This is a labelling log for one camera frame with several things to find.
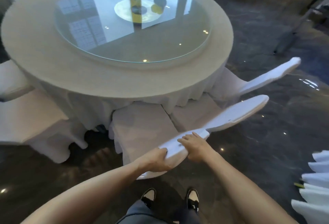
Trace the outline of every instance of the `white tablecloth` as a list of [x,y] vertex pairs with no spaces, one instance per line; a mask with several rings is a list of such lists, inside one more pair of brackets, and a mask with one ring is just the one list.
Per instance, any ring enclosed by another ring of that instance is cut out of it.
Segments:
[[212,28],[202,51],[185,61],[136,66],[84,53],[65,42],[54,26],[58,0],[17,0],[3,19],[2,41],[31,83],[69,117],[79,118],[87,129],[108,128],[112,111],[135,100],[162,104],[171,113],[175,105],[210,91],[231,51],[233,31],[215,1],[196,1]]

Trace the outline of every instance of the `black and white sneaker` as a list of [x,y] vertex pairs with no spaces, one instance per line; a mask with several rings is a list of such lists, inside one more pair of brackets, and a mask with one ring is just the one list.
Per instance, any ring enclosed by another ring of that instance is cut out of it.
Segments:
[[196,213],[199,212],[199,195],[198,191],[194,188],[189,188],[186,193],[186,203],[188,209],[195,210]]
[[157,195],[156,190],[154,188],[150,188],[145,191],[145,193],[141,197],[141,200],[150,209],[152,207],[156,195]]

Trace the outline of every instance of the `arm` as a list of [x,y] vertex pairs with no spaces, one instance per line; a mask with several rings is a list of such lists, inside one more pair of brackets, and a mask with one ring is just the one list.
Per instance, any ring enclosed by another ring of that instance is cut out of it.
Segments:
[[178,142],[187,149],[189,159],[208,164],[246,223],[297,224],[269,195],[225,161],[198,134],[193,132]]
[[153,149],[134,162],[86,180],[48,201],[22,224],[92,223],[115,195],[141,174],[168,171],[164,163],[167,149]]

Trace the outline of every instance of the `forearm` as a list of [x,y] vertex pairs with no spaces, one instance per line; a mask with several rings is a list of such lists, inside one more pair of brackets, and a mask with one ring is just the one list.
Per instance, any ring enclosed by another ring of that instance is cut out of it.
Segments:
[[47,202],[23,224],[92,223],[117,193],[144,172],[138,163],[131,163],[93,177]]
[[249,224],[296,224],[282,207],[225,161],[216,151],[205,156],[205,162],[218,176],[237,210]]

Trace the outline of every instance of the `round table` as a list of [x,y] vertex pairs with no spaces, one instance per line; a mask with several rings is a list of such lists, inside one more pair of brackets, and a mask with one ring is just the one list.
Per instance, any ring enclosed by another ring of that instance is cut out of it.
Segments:
[[17,0],[1,35],[31,83],[88,129],[136,100],[170,113],[199,99],[233,44],[213,0]]

